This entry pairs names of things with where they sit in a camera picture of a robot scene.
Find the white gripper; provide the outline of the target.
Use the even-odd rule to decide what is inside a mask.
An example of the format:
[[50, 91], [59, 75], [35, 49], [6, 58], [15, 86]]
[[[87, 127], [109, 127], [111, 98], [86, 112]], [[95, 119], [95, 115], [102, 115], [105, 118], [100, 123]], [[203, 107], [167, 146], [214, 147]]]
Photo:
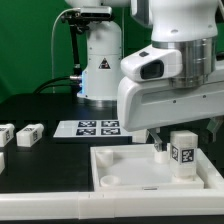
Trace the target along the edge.
[[182, 68], [182, 54], [175, 49], [146, 47], [121, 61], [120, 124], [127, 131], [149, 129], [158, 152], [163, 151], [158, 127], [211, 118], [207, 130], [215, 142], [224, 123], [224, 60], [217, 61], [207, 82], [195, 88], [177, 89], [169, 83]]

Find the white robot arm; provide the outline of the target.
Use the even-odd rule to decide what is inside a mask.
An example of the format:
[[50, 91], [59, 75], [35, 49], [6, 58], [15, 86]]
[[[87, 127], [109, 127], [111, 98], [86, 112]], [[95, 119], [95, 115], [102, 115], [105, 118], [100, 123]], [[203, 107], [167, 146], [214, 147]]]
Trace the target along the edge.
[[[65, 0], [87, 21], [87, 67], [78, 96], [113, 101], [128, 132], [224, 115], [224, 62], [216, 58], [219, 0]], [[152, 29], [151, 44], [123, 58], [114, 7]]]

